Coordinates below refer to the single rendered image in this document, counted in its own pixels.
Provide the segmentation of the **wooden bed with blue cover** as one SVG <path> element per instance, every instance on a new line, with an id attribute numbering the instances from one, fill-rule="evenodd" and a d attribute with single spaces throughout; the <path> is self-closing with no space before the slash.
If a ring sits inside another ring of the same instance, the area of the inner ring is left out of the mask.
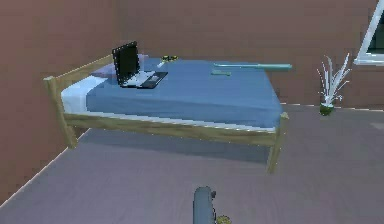
<path id="1" fill-rule="evenodd" d="M 108 55 L 43 79 L 69 148 L 76 127 L 243 143 L 267 146 L 267 171 L 275 171 L 289 116 L 264 70 L 176 60 L 156 88 L 136 89 L 90 75 L 110 63 Z"/>

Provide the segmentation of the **black open laptop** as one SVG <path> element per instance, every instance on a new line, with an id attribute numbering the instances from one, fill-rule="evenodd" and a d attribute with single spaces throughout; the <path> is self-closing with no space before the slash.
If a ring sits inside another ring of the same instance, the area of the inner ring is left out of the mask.
<path id="1" fill-rule="evenodd" d="M 117 83 L 122 88 L 154 89 L 167 72 L 140 69 L 137 42 L 132 41 L 112 50 Z"/>

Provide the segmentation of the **teal baseball bat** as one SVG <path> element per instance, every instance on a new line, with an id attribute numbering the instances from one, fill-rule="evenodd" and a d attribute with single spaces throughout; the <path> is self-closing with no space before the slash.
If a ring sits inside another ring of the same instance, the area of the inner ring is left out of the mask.
<path id="1" fill-rule="evenodd" d="M 251 68 L 251 69 L 263 69 L 263 70 L 290 70 L 293 68 L 291 64 L 213 64 L 215 67 L 225 67 L 225 68 Z"/>

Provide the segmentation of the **dark grey rounded object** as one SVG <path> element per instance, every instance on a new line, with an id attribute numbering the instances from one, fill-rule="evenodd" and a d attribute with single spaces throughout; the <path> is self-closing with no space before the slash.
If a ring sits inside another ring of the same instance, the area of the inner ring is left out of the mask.
<path id="1" fill-rule="evenodd" d="M 216 192 L 210 187 L 198 187 L 193 198 L 193 224 L 217 224 L 213 199 Z"/>

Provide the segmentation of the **lilac pillow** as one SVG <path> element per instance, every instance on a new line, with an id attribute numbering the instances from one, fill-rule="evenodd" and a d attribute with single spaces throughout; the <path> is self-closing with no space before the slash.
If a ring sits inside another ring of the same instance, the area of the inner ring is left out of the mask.
<path id="1" fill-rule="evenodd" d="M 141 68 L 144 67 L 143 63 L 147 58 L 148 58 L 148 55 L 146 55 L 146 54 L 139 54 L 138 55 L 139 66 Z M 113 63 L 107 64 L 107 65 L 103 66 L 102 68 L 91 72 L 90 75 L 95 76 L 95 77 L 100 77 L 100 78 L 107 78 L 107 79 L 110 79 L 112 81 L 117 80 L 116 69 L 115 69 L 115 65 Z"/>

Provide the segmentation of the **white house plant green pot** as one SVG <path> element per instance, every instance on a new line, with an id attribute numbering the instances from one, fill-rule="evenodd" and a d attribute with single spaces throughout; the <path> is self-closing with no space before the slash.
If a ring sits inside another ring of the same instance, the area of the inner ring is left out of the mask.
<path id="1" fill-rule="evenodd" d="M 321 63 L 322 70 L 317 69 L 321 83 L 319 94 L 322 97 L 319 113 L 322 116 L 329 116 L 335 109 L 335 102 L 343 100 L 340 91 L 349 83 L 346 77 L 352 69 L 348 67 L 350 54 L 345 56 L 342 66 L 337 70 L 334 70 L 332 59 L 329 56 L 325 56 L 325 58 L 327 62 Z"/>

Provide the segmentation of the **white framed window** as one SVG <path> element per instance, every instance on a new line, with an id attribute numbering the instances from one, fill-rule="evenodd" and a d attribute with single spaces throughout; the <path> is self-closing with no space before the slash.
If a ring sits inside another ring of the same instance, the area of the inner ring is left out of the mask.
<path id="1" fill-rule="evenodd" d="M 378 0 L 376 4 L 354 63 L 384 66 L 384 0 Z"/>

